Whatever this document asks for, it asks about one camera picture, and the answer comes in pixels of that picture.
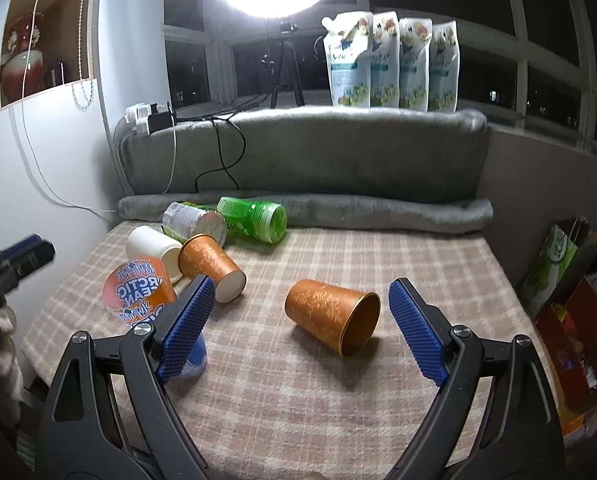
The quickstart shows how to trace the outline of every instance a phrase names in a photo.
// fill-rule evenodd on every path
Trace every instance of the blue object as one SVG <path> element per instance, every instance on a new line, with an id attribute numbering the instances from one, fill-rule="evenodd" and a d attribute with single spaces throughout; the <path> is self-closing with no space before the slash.
<path id="1" fill-rule="evenodd" d="M 205 342 L 199 337 L 214 308 L 214 290 L 214 282 L 206 279 L 163 340 L 161 363 L 156 370 L 156 376 L 163 383 L 180 375 L 190 359 L 192 364 L 202 364 L 198 355 L 206 353 Z"/>
<path id="2" fill-rule="evenodd" d="M 399 280 L 389 286 L 389 309 L 416 359 L 421 373 L 438 387 L 448 378 L 445 349 L 421 313 L 415 299 Z"/>
<path id="3" fill-rule="evenodd" d="M 43 239 L 38 235 L 30 235 L 25 240 L 21 240 L 20 242 L 12 245 L 11 247 L 6 248 L 3 250 L 2 257 L 3 259 L 15 259 L 21 254 L 24 254 L 30 250 L 32 250 L 35 246 L 39 245 L 43 242 Z"/>
<path id="4" fill-rule="evenodd" d="M 200 333 L 196 343 L 192 347 L 190 355 L 187 356 L 187 361 L 183 365 L 181 377 L 198 377 L 204 371 L 208 363 L 208 350 L 205 347 L 205 339 L 203 332 Z"/>

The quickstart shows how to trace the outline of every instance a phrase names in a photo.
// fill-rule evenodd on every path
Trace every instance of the tripod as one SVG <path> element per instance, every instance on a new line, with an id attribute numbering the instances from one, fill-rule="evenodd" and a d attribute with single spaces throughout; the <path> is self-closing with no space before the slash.
<path id="1" fill-rule="evenodd" d="M 280 22 L 280 54 L 278 55 L 278 63 L 274 67 L 274 75 L 272 78 L 272 100 L 270 108 L 276 108 L 278 101 L 278 88 L 280 87 L 280 74 L 283 70 L 283 60 L 285 50 L 288 51 L 290 58 L 290 65 L 288 67 L 288 75 L 290 77 L 290 84 L 294 90 L 294 99 L 296 99 L 296 106 L 305 106 L 305 98 L 303 97 L 303 86 L 301 85 L 301 75 L 299 74 L 299 62 L 296 60 L 296 49 L 294 48 L 294 31 L 296 25 L 282 20 Z"/>

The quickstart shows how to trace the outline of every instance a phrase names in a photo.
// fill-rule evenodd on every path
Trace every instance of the wooden shelf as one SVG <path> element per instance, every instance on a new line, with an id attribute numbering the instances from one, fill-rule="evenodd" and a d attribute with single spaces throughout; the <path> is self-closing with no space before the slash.
<path id="1" fill-rule="evenodd" d="M 7 40 L 9 38 L 10 26 L 21 16 L 29 14 L 34 10 L 36 0 L 11 0 L 10 7 L 5 20 L 3 30 L 2 53 L 7 54 Z M 78 74 L 78 23 L 79 8 L 81 0 L 38 0 L 37 12 L 43 14 L 42 19 L 37 22 L 40 38 L 34 46 L 43 54 L 43 63 L 47 70 L 61 58 L 66 68 L 66 83 L 77 81 Z M 83 78 L 90 76 L 88 38 L 90 0 L 83 4 L 82 18 L 82 72 Z M 51 88 L 41 80 L 36 92 Z M 2 107 L 10 102 L 1 92 Z"/>

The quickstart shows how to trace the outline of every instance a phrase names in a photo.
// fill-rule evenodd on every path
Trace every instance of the gray blanket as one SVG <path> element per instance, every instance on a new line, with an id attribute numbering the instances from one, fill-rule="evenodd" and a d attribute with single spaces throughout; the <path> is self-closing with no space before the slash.
<path id="1" fill-rule="evenodd" d="M 473 200 L 489 145 L 485 116 L 397 108 L 301 107 L 244 112 L 226 121 L 176 127 L 176 167 L 169 191 L 232 189 L 218 139 L 241 189 L 267 193 L 364 195 L 428 204 Z M 134 194 L 162 193 L 174 155 L 172 129 L 131 135 L 118 145 Z"/>
<path id="2" fill-rule="evenodd" d="M 277 195 L 252 190 L 128 196 L 118 202 L 118 212 L 124 220 L 160 222 L 163 212 L 172 202 L 214 204 L 223 195 L 281 203 L 288 210 L 289 225 L 294 227 L 415 230 L 440 234 L 463 234 L 481 230 L 493 216 L 489 200 L 436 205 L 369 196 Z"/>

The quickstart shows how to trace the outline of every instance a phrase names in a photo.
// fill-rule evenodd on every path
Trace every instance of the orange cup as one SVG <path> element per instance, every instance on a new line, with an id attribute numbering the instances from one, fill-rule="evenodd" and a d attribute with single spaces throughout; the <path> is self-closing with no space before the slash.
<path id="1" fill-rule="evenodd" d="M 285 299 L 285 314 L 342 357 L 351 357 L 365 346 L 380 313 L 376 292 L 314 280 L 299 281 Z"/>
<path id="2" fill-rule="evenodd" d="M 245 273 L 210 235 L 198 234 L 187 240 L 179 253 L 178 265 L 191 280 L 199 274 L 209 276 L 216 285 L 218 303 L 229 303 L 245 288 Z"/>
<path id="3" fill-rule="evenodd" d="M 176 292 L 163 262 L 141 256 L 118 266 L 105 281 L 102 300 L 128 326 L 153 321 Z"/>

